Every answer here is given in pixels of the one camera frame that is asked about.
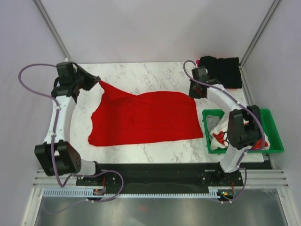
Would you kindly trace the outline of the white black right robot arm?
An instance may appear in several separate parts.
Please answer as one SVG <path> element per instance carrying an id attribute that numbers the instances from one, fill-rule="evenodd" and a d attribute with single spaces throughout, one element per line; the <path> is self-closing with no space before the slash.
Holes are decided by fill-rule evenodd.
<path id="1" fill-rule="evenodd" d="M 261 124 L 261 112 L 258 106 L 246 106 L 237 101 L 221 84 L 210 85 L 191 78 L 191 83 L 206 89 L 206 98 L 214 102 L 228 115 L 227 135 L 229 146 L 220 161 L 221 170 L 215 174 L 216 182 L 227 185 L 232 180 L 232 172 L 239 169 L 244 156 L 261 140 L 265 147 L 265 134 Z"/>

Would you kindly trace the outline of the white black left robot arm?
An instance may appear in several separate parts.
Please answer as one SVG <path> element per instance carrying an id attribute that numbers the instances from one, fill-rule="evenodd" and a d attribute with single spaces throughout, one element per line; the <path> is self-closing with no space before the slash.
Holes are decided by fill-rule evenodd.
<path id="1" fill-rule="evenodd" d="M 51 92 L 53 111 L 46 137 L 36 145 L 34 153 L 47 176 L 87 175 L 93 185 L 103 181 L 103 173 L 95 161 L 85 161 L 71 145 L 70 129 L 79 92 L 91 90 L 101 80 L 74 62 L 58 63 L 58 77 Z"/>

